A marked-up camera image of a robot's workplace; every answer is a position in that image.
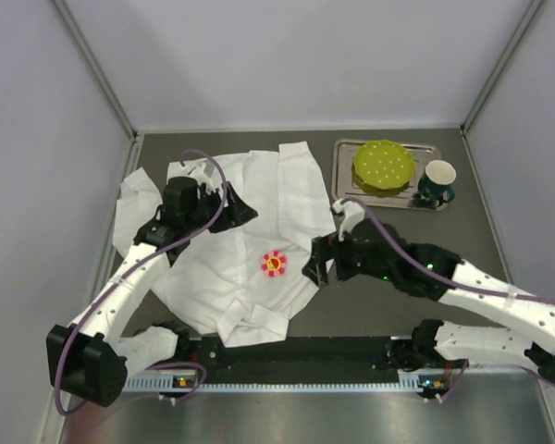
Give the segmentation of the pink flower brooch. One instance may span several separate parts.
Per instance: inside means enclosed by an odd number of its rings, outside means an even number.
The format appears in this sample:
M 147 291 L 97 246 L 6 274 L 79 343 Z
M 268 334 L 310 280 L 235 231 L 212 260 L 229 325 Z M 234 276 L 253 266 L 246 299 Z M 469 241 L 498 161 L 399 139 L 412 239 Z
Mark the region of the pink flower brooch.
M 288 259 L 280 251 L 266 253 L 261 262 L 262 271 L 270 278 L 277 278 L 286 273 Z

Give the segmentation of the white shirt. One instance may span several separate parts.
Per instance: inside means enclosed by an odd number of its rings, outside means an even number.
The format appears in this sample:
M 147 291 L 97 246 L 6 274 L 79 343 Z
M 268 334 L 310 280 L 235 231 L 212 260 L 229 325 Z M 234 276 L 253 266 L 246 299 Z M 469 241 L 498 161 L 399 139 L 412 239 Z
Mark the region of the white shirt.
M 225 174 L 258 217 L 192 240 L 152 291 L 173 315 L 201 334 L 216 333 L 227 347 L 282 341 L 318 290 L 302 275 L 311 242 L 336 229 L 321 168 L 306 142 L 216 160 L 214 182 Z M 271 251 L 288 259 L 280 277 L 261 269 Z

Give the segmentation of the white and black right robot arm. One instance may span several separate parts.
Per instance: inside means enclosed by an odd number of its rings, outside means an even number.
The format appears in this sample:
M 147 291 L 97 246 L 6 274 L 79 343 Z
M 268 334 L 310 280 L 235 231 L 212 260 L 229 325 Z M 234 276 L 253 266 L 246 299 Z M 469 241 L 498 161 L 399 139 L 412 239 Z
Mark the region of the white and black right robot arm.
M 327 265 L 345 281 L 369 276 L 411 297 L 483 316 L 493 327 L 426 319 L 410 339 L 390 349 L 390 360 L 414 370 L 425 364 L 490 362 L 514 365 L 555 385 L 555 304 L 517 290 L 460 255 L 433 244 L 408 243 L 388 224 L 369 219 L 349 231 L 313 239 L 302 274 L 317 287 L 328 283 Z

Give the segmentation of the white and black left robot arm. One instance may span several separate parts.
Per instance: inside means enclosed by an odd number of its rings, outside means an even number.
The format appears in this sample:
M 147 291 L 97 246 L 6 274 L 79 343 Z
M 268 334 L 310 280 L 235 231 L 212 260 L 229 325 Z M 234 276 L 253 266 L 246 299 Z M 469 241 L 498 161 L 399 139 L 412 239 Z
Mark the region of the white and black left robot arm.
M 171 179 L 154 217 L 139 228 L 96 300 L 69 325 L 55 325 L 48 332 L 52 387 L 107 407 L 130 377 L 171 358 L 177 333 L 151 327 L 135 338 L 123 338 L 130 318 L 193 238 L 204 231 L 216 234 L 240 227 L 257 216 L 229 182 L 215 188 L 210 179 Z

